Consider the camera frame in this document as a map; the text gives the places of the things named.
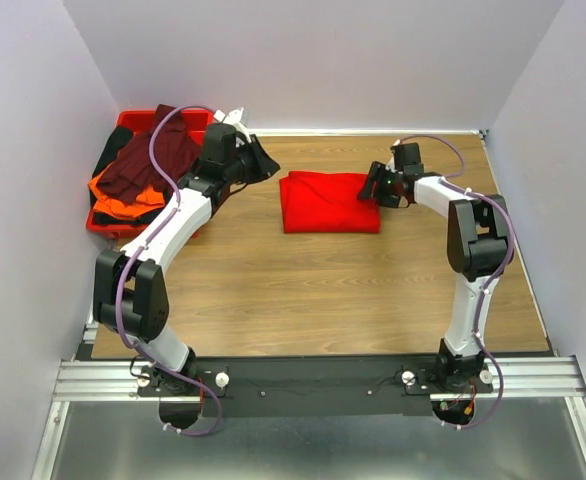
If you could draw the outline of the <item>bright red t shirt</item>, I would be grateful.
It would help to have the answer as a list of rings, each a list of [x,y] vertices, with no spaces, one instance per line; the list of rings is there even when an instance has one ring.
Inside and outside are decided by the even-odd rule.
[[[379,207],[359,200],[363,173],[290,171],[279,180],[283,231],[378,234]]]

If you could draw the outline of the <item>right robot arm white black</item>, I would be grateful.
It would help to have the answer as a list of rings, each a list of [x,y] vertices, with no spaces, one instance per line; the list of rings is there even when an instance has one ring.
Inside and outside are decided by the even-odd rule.
[[[416,204],[447,220],[446,254],[456,287],[451,321],[432,371],[435,384],[453,392],[483,370],[491,298],[514,255],[512,222],[502,196],[462,188],[428,172],[413,140],[396,141],[391,152],[388,164],[371,164],[358,198],[385,208]]]

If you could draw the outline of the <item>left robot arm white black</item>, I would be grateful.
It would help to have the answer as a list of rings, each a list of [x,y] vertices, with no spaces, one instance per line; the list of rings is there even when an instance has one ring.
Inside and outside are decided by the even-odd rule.
[[[165,273],[230,196],[272,178],[279,169],[242,121],[217,120],[206,127],[201,155],[178,181],[165,209],[134,240],[103,251],[96,260],[93,320],[149,360],[174,395],[200,383],[193,349],[168,324]]]

